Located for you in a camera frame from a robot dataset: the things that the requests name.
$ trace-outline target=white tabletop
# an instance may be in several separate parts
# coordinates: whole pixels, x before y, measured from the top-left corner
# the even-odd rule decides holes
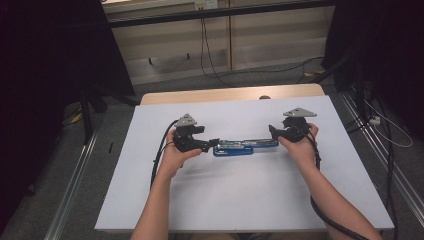
[[[270,138],[283,112],[301,107],[320,131],[321,171],[378,229],[393,228],[374,185],[328,96],[272,100],[141,105],[136,107],[95,229],[132,231],[149,193],[153,159],[167,126],[189,113],[200,140]],[[203,153],[184,164],[171,184],[170,231],[284,232],[324,230],[296,166],[279,146],[249,156]]]

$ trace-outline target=wire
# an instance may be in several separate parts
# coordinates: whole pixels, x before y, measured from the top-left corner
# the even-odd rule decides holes
[[[384,115],[384,117],[386,117],[386,111],[384,110],[383,104],[381,103],[381,101],[378,98],[377,98],[377,102],[380,105],[380,108],[383,112],[382,115]],[[386,121],[386,127],[387,127],[387,131],[384,128],[384,126],[383,126],[383,130],[387,134],[387,136],[391,139],[392,138],[392,132],[391,132],[389,122],[387,122],[387,121]],[[386,196],[386,203],[385,203],[384,206],[385,206],[387,211],[389,211],[389,208],[392,211],[392,220],[393,220],[393,225],[394,225],[393,239],[396,240],[398,238],[398,220],[397,220],[396,209],[395,209],[395,205],[394,205],[394,202],[393,202],[393,196],[392,196],[393,170],[394,170],[394,166],[395,166],[395,159],[394,159],[394,148],[393,148],[393,144],[392,144],[391,141],[389,141],[389,151],[388,151],[386,160],[387,160],[387,178],[386,178],[387,196]]]
[[[309,59],[306,59],[305,61],[303,61],[303,63],[301,64],[302,65],[302,76],[300,76],[300,78],[299,78],[299,80],[297,80],[296,84],[299,84],[300,81],[302,81],[303,77],[305,76],[305,64],[310,63],[313,60],[322,59],[322,58],[323,57],[309,58]]]
[[[345,123],[343,126],[345,127],[345,128],[348,128],[348,127],[350,127],[352,124],[354,124],[356,121],[358,121],[359,120],[359,117],[356,117],[355,119],[353,119],[352,121],[350,121],[350,122],[347,122],[347,123]]]
[[[205,23],[205,19],[200,19],[200,21],[201,21],[201,23],[202,23],[202,53],[201,53],[201,55],[200,55],[200,65],[201,65],[201,67],[202,67],[202,71],[203,71],[203,73],[205,74],[205,76],[207,76],[207,77],[209,77],[207,74],[206,74],[206,72],[205,72],[205,70],[204,70],[204,68],[203,68],[203,42],[206,42],[206,47],[208,48],[208,56],[209,56],[209,62],[211,63],[211,66],[212,66],[212,70],[213,70],[213,73],[214,73],[214,75],[216,76],[216,78],[218,78],[218,80],[222,83],[222,84],[224,84],[224,85],[226,85],[226,86],[228,86],[228,87],[235,87],[235,86],[233,86],[233,85],[231,85],[231,84],[228,84],[228,83],[226,83],[226,82],[224,82],[220,77],[219,77],[219,75],[216,73],[216,71],[215,71],[215,67],[213,66],[213,62],[212,62],[212,57],[211,57],[211,51],[210,51],[210,49],[209,49],[209,42],[208,42],[208,35],[207,35],[207,33],[206,33],[206,23]]]
[[[159,150],[158,150],[158,152],[157,152],[157,154],[156,154],[156,159],[153,161],[153,162],[154,162],[154,164],[153,164],[153,169],[152,169],[152,177],[151,177],[151,179],[150,179],[150,189],[152,189],[153,181],[155,181],[155,178],[156,178],[156,172],[157,172],[157,170],[158,170],[160,156],[162,155],[163,150],[164,150],[164,149],[165,149],[165,148],[166,148],[169,144],[171,144],[171,143],[172,143],[172,142],[169,142],[169,143],[167,143],[167,144],[166,144],[166,145],[162,148],[163,143],[165,142],[165,139],[166,139],[166,135],[168,135],[169,129],[171,129],[171,127],[172,127],[172,126],[173,126],[176,122],[178,122],[178,120],[174,120],[171,124],[169,124],[168,128],[167,128],[167,129],[166,129],[166,131],[165,131],[165,134],[163,135],[162,141],[160,142]]]
[[[357,128],[354,128],[354,129],[351,129],[351,130],[348,130],[348,131],[346,131],[347,132],[347,134],[350,134],[350,133],[353,133],[353,132],[356,132],[356,131],[358,131],[358,130],[360,130],[360,129],[362,129],[362,128],[364,128],[365,126],[367,126],[367,124],[369,123],[369,121],[371,120],[371,117],[369,117],[368,119],[366,119],[365,120],[365,122],[364,123],[362,123],[360,126],[358,126]]]
[[[311,137],[308,136],[308,134],[305,135],[305,138],[308,139],[308,141],[311,143],[312,148],[314,149],[315,152],[315,166],[317,167],[318,170],[320,170],[320,163],[321,163],[321,157],[319,155],[319,151],[318,151],[318,147],[317,147],[317,143],[315,141],[315,137],[311,134]],[[353,239],[357,239],[357,240],[368,240],[366,237],[334,222],[333,220],[331,220],[329,217],[327,217],[322,211],[321,209],[319,209],[318,205],[316,204],[315,200],[312,198],[311,196],[311,205],[312,208],[314,209],[315,213],[318,215],[318,217],[320,217],[325,223],[327,223],[328,225],[332,226],[333,228],[335,228],[336,230],[352,237]]]
[[[309,58],[309,59],[306,59],[305,61],[303,61],[302,64],[296,65],[294,67],[286,68],[286,69],[280,69],[280,70],[249,70],[249,71],[229,72],[229,73],[223,73],[223,74],[220,74],[219,75],[215,71],[215,68],[214,68],[214,65],[213,65],[213,62],[212,62],[212,57],[211,57],[211,54],[210,54],[209,43],[208,43],[208,36],[207,36],[207,31],[206,31],[205,19],[203,19],[203,18],[201,19],[201,24],[202,24],[202,52],[201,52],[201,56],[200,56],[200,66],[202,68],[202,72],[203,72],[203,74],[206,77],[208,77],[208,78],[217,78],[222,84],[227,85],[227,86],[230,86],[230,87],[235,87],[235,86],[230,85],[228,83],[225,83],[221,78],[226,77],[226,76],[230,76],[230,75],[244,74],[244,73],[280,73],[280,72],[286,72],[286,71],[294,70],[294,69],[299,68],[299,67],[303,67],[302,76],[296,82],[296,84],[297,84],[297,83],[299,83],[303,79],[303,76],[305,74],[305,68],[304,67],[305,67],[305,64],[306,63],[312,62],[313,60],[323,59],[324,58],[324,57]],[[207,47],[207,50],[208,50],[209,61],[210,61],[211,66],[212,66],[213,74],[207,74],[205,72],[205,69],[204,69],[204,66],[203,66],[203,53],[204,53],[204,47],[203,46],[204,46],[204,42],[206,42],[206,47]]]
[[[410,143],[408,145],[402,145],[399,143],[396,143],[394,141],[392,141],[391,139],[389,139],[388,137],[384,136],[384,134],[382,134],[380,131],[378,131],[377,127],[374,125],[374,129],[375,131],[380,134],[384,139],[386,139],[387,141],[389,141],[390,143],[393,143],[394,145],[398,146],[398,147],[403,147],[403,148],[408,148],[411,147],[412,144],[414,143],[412,138],[405,132],[402,130],[402,128],[400,128],[398,125],[396,125],[394,122],[390,121],[388,118],[386,118],[385,116],[383,116],[383,114],[379,113],[370,103],[368,103],[368,101],[365,101],[365,103],[375,112],[377,113],[380,117],[382,117],[384,120],[386,120],[387,122],[391,123],[392,125],[394,125],[397,129],[399,129],[403,134],[405,134],[405,136],[408,137]]]

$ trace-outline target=person's left hand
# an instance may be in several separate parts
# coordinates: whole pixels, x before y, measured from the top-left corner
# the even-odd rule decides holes
[[[167,179],[172,179],[187,159],[198,156],[202,153],[201,149],[180,152],[180,150],[178,150],[172,142],[174,134],[175,129],[169,131],[166,136],[165,150],[157,173],[158,177],[161,176],[166,177]]]

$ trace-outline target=grip controller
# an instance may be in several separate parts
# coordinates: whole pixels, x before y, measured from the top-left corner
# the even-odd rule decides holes
[[[287,117],[283,121],[285,129],[276,129],[269,125],[272,139],[278,140],[279,136],[284,137],[290,142],[299,142],[309,133],[309,125],[304,117]]]
[[[218,145],[218,139],[211,139],[209,141],[202,141],[194,139],[193,134],[203,133],[205,131],[204,126],[194,126],[197,122],[189,115],[186,114],[181,117],[178,122],[174,125],[176,131],[173,137],[175,147],[180,152],[188,152],[193,149],[201,149],[202,152],[208,152],[209,148]]]

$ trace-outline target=hand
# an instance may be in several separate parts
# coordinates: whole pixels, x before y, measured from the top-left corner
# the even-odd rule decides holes
[[[180,167],[187,159],[198,156],[200,153],[202,153],[201,149],[180,152],[172,142],[174,134],[175,129],[169,131],[168,135],[166,136],[165,150],[157,173],[157,177],[162,176],[169,180],[172,179],[175,174],[177,174],[178,169],[180,169]]]
[[[308,123],[308,125],[311,128],[308,135],[311,139],[315,139],[318,133],[318,127],[312,123]],[[278,137],[278,141],[281,143],[281,145],[287,148],[290,156],[298,166],[315,166],[315,151],[308,139],[303,138],[299,142],[293,143],[280,136]]]

